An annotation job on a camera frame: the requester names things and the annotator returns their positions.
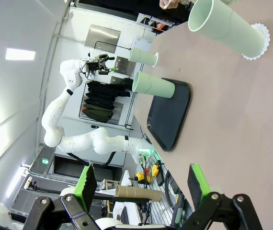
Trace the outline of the person's left hand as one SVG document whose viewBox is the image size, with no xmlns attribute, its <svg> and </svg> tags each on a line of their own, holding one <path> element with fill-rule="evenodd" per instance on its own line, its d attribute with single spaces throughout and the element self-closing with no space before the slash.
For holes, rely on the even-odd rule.
<svg viewBox="0 0 273 230">
<path fill-rule="evenodd" d="M 174 9 L 177 8 L 179 3 L 181 1 L 180 0 L 160 0 L 159 1 L 159 6 L 163 9 Z"/>
</svg>

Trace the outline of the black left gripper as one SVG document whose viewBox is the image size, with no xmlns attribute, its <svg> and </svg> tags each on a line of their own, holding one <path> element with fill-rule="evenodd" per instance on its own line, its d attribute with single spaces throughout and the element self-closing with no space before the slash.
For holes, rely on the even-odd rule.
<svg viewBox="0 0 273 230">
<path fill-rule="evenodd" d="M 108 60 L 115 60 L 115 57 L 110 57 L 107 54 L 101 54 L 98 55 L 98 60 L 94 60 L 94 61 L 88 61 L 87 62 L 87 72 L 93 72 L 93 71 L 98 71 L 99 75 L 108 75 L 110 72 L 114 72 L 116 71 L 116 68 L 101 68 L 99 66 L 99 62 L 103 63 L 106 62 Z"/>
</svg>

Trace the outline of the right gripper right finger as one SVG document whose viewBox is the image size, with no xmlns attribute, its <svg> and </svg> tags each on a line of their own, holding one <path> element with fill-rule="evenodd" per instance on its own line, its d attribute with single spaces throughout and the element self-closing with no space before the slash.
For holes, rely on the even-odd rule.
<svg viewBox="0 0 273 230">
<path fill-rule="evenodd" d="M 190 164 L 187 184 L 194 212 L 182 224 L 183 230 L 208 230 L 214 222 L 227 230 L 262 230 L 254 205 L 247 194 L 232 198 L 212 191 L 199 164 Z"/>
</svg>

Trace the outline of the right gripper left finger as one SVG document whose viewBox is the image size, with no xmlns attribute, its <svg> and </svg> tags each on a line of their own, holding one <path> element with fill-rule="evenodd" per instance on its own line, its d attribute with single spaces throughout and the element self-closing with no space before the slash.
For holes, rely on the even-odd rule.
<svg viewBox="0 0 273 230">
<path fill-rule="evenodd" d="M 58 230 L 72 224 L 76 230 L 96 230 L 98 225 L 89 214 L 97 182 L 92 165 L 85 166 L 74 191 L 56 200 L 38 197 L 26 219 L 27 230 Z"/>
</svg>

